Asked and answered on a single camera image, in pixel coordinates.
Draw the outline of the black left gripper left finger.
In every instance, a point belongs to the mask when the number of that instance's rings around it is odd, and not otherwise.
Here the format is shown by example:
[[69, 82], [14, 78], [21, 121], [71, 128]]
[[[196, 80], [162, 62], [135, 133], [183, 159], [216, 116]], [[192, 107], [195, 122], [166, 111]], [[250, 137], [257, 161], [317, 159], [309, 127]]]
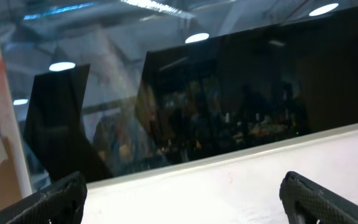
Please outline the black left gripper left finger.
[[0, 210], [0, 224], [80, 224], [86, 196], [85, 178], [74, 172]]

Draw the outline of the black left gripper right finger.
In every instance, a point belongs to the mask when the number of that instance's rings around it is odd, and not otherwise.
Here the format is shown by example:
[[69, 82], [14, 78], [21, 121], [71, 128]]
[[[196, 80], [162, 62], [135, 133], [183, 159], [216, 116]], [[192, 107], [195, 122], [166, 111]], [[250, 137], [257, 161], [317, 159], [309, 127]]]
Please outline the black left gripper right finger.
[[358, 205], [289, 171], [279, 192], [289, 224], [358, 224]]

